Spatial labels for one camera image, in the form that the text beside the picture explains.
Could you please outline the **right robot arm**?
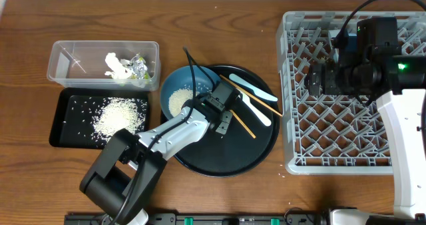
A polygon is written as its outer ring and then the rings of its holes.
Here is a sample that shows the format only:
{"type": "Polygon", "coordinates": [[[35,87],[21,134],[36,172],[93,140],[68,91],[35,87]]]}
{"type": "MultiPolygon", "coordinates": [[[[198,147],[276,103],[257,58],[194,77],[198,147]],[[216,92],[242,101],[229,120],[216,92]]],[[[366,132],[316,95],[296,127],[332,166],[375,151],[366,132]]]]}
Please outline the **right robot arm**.
{"type": "Polygon", "coordinates": [[[395,17],[374,17],[342,27],[332,39],[338,60],[309,69],[311,96],[347,95],[375,102],[391,155],[395,198],[393,215],[332,208],[328,224],[425,223],[425,57],[403,55],[395,17]]]}

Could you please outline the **dark blue plate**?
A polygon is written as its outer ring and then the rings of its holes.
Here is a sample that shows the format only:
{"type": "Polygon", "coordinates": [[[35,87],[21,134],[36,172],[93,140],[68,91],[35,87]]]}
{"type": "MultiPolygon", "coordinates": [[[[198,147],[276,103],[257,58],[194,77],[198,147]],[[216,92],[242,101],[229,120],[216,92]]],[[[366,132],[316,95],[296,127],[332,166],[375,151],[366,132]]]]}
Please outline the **dark blue plate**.
{"type": "Polygon", "coordinates": [[[164,116],[170,120],[181,114],[181,110],[193,105],[193,113],[199,111],[200,98],[211,93],[220,82],[220,77],[207,67],[181,67],[170,74],[160,92],[160,105],[164,116]]]}

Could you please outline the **round black serving tray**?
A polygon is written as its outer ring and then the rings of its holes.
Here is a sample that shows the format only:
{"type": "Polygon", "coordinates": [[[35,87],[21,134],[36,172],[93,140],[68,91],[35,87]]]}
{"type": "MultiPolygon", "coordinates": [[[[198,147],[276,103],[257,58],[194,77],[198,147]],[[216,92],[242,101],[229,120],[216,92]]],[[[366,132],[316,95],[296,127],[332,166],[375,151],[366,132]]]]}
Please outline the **round black serving tray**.
{"type": "MultiPolygon", "coordinates": [[[[234,73],[259,89],[272,94],[266,82],[248,69],[232,65],[210,65],[207,68],[218,76],[223,75],[227,78],[234,73]]],[[[236,176],[257,166],[269,155],[275,145],[280,131],[281,117],[254,99],[250,101],[271,120],[272,125],[264,126],[240,99],[236,101],[232,110],[256,135],[256,138],[252,138],[233,117],[226,134],[208,130],[201,140],[186,146],[174,157],[186,168],[213,177],[236,176]]],[[[167,120],[162,112],[161,124],[167,120]]]]}

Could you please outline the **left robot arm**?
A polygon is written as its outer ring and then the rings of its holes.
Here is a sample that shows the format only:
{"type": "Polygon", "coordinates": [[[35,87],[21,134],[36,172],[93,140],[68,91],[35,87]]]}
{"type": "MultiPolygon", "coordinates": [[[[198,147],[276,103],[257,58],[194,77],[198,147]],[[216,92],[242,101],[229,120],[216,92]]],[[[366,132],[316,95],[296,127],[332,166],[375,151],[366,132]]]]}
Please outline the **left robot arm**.
{"type": "Polygon", "coordinates": [[[168,160],[220,127],[240,92],[220,81],[206,96],[194,97],[174,118],[131,134],[117,131],[80,183],[80,190],[110,217],[111,224],[146,224],[144,211],[168,160]]]}

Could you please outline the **yellow foil snack wrapper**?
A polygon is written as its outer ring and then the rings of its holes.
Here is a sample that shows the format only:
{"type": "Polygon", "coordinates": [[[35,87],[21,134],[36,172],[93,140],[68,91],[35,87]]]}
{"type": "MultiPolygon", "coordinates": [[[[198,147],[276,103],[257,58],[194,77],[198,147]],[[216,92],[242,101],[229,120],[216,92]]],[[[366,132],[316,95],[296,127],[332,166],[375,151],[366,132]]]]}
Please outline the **yellow foil snack wrapper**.
{"type": "Polygon", "coordinates": [[[129,79],[132,80],[132,84],[136,87],[144,87],[146,82],[151,79],[151,76],[148,72],[148,67],[146,65],[146,61],[137,53],[128,64],[129,69],[132,74],[129,79]]]}

